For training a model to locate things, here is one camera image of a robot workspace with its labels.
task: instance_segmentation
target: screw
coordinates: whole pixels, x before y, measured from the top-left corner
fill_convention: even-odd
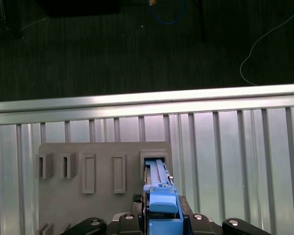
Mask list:
[[[195,219],[198,219],[198,220],[201,220],[202,219],[202,216],[200,214],[196,214],[196,215],[194,215],[194,218]]]
[[[134,216],[132,216],[131,214],[127,214],[127,215],[125,216],[125,218],[126,218],[126,219],[132,219],[132,218],[134,218]]]
[[[91,223],[91,225],[93,225],[93,226],[97,226],[99,224],[100,224],[100,222],[98,220],[96,220],[96,219],[93,220],[92,223]]]
[[[232,224],[233,226],[238,226],[239,225],[239,223],[237,221],[235,221],[235,220],[230,220],[229,223]]]

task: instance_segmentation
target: blue object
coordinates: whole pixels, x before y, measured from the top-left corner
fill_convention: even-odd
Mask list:
[[[183,213],[174,183],[167,166],[161,160],[146,161],[150,166],[150,185],[144,185],[149,192],[149,211],[178,214],[177,219],[150,219],[149,235],[183,235]]]
[[[150,219],[149,235],[183,235],[183,213],[176,191],[179,219]]]
[[[181,14],[174,21],[168,22],[168,23],[167,22],[163,22],[161,19],[159,19],[159,17],[156,15],[156,13],[152,9],[152,6],[149,4],[149,2],[148,2],[148,5],[150,7],[151,13],[156,18],[156,20],[158,22],[160,22],[161,24],[164,24],[164,25],[170,25],[170,24],[174,24],[174,23],[178,22],[182,18],[183,14],[184,14],[184,0],[181,0],[181,7],[182,7]]]

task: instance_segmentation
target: white cable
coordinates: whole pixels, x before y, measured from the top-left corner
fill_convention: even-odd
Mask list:
[[[34,24],[37,24],[37,23],[39,23],[40,21],[44,21],[45,19],[47,19],[49,16],[47,16],[47,17],[44,17],[43,19],[41,19],[41,20],[38,20],[38,21],[36,21],[36,22],[34,22],[34,23],[31,23],[31,24],[29,24],[29,25],[27,25],[27,26],[25,26],[25,27],[23,27],[23,28],[21,28],[20,29],[20,31],[22,31],[22,30],[24,30],[24,29],[26,29],[26,28],[28,28],[28,27],[30,27],[30,26],[32,26],[32,25],[34,25]]]
[[[244,59],[244,61],[242,62],[241,66],[240,66],[240,74],[241,74],[242,79],[244,79],[245,82],[247,82],[247,83],[249,83],[249,84],[251,84],[251,85],[253,85],[253,86],[257,86],[257,84],[248,81],[248,80],[243,76],[243,73],[242,73],[242,67],[243,67],[243,65],[245,64],[245,62],[251,57],[251,54],[252,54],[252,52],[253,52],[254,47],[256,46],[256,44],[257,44],[260,40],[262,40],[264,37],[266,37],[268,34],[270,34],[271,32],[273,32],[273,31],[275,31],[276,29],[278,29],[278,28],[282,27],[283,25],[285,25],[285,24],[286,24],[287,22],[289,22],[293,17],[294,17],[294,14],[293,14],[291,17],[289,17],[286,21],[284,21],[282,24],[278,25],[277,27],[271,29],[271,30],[268,31],[266,34],[264,34],[263,36],[261,36],[261,37],[260,37],[260,38],[254,43],[254,45],[251,47],[248,57],[247,57],[246,59]]]

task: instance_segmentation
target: metal fence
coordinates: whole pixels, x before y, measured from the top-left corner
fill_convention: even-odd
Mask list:
[[[0,103],[0,235],[38,228],[44,142],[169,141],[195,212],[294,234],[294,85]]]

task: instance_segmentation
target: blue cable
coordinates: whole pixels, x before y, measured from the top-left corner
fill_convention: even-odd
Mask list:
[[[150,11],[151,11],[151,13],[153,14],[153,16],[155,17],[155,19],[156,19],[158,22],[160,22],[161,24],[164,24],[164,25],[170,25],[170,24],[174,24],[174,23],[178,22],[178,21],[181,19],[181,17],[183,16],[183,14],[184,14],[184,0],[181,0],[181,6],[182,6],[181,14],[179,15],[178,18],[176,18],[174,21],[169,22],[169,23],[167,23],[167,22],[163,22],[161,19],[159,19],[159,17],[158,17],[158,16],[156,15],[156,13],[154,12],[152,6],[149,4],[149,1],[148,1],[148,5],[149,5],[149,7],[150,7]]]

